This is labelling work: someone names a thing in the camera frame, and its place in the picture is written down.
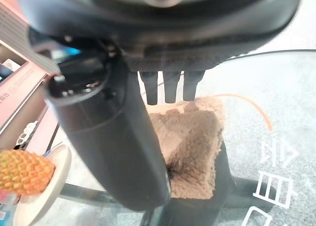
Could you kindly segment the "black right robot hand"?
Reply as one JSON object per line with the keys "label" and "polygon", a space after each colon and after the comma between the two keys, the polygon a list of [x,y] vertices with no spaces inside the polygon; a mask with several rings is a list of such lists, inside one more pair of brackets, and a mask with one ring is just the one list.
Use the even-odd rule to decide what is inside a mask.
{"label": "black right robot hand", "polygon": [[60,70],[46,102],[105,190],[134,211],[171,198],[165,161],[147,103],[157,103],[163,72],[167,102],[185,74],[195,98],[204,72],[255,50],[293,19],[300,0],[18,0],[34,52]]}

